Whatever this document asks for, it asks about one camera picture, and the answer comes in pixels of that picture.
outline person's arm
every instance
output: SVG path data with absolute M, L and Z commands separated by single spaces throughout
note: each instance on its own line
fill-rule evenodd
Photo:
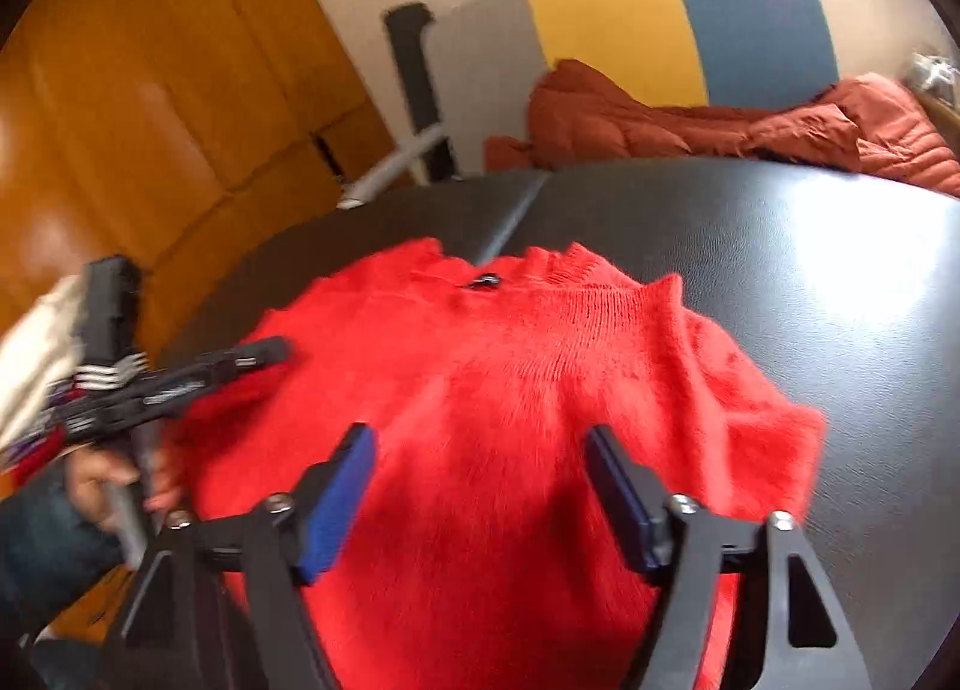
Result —
M 116 537 L 70 502 L 65 475 L 62 458 L 0 503 L 0 636 L 44 628 L 122 561 Z

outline human hand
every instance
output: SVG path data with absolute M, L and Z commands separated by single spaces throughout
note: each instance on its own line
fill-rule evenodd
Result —
M 176 447 L 163 442 L 151 458 L 152 496 L 144 506 L 147 511 L 165 514 L 182 496 L 181 461 Z M 116 517 L 104 492 L 104 484 L 112 482 L 124 487 L 139 479 L 136 467 L 123 455 L 107 449 L 85 446 L 71 452 L 65 461 L 67 497 L 74 508 L 104 532 L 116 532 Z

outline rust-colored puffer jacket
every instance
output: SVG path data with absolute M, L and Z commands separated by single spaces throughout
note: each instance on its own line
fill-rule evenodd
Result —
M 597 70 L 564 60 L 534 88 L 527 121 L 530 142 L 488 140 L 488 170 L 745 157 L 863 172 L 960 197 L 960 164 L 923 108 L 900 84 L 872 73 L 783 113 L 648 108 Z

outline black table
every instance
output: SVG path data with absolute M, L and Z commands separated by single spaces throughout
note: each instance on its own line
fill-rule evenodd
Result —
M 949 644 L 928 666 L 960 612 L 960 201 L 706 159 L 402 190 L 248 255 L 163 359 L 230 345 L 314 278 L 418 236 L 477 265 L 579 241 L 640 281 L 682 274 L 690 308 L 792 400 L 827 412 L 808 531 L 875 690 L 955 670 Z

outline metal bolt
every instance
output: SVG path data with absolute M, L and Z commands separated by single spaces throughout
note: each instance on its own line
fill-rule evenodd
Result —
M 193 523 L 193 517 L 189 511 L 178 509 L 167 514 L 167 527 L 170 530 L 180 530 L 182 527 L 190 527 Z
M 774 511 L 770 515 L 770 524 L 773 525 L 777 530 L 793 530 L 795 522 L 793 517 L 788 514 L 786 511 Z
M 294 508 L 294 499 L 286 492 L 277 492 L 264 500 L 263 505 L 271 514 L 282 514 Z
M 685 514 L 695 514 L 700 510 L 700 504 L 689 495 L 671 495 L 669 503 L 670 511 L 676 516 Z

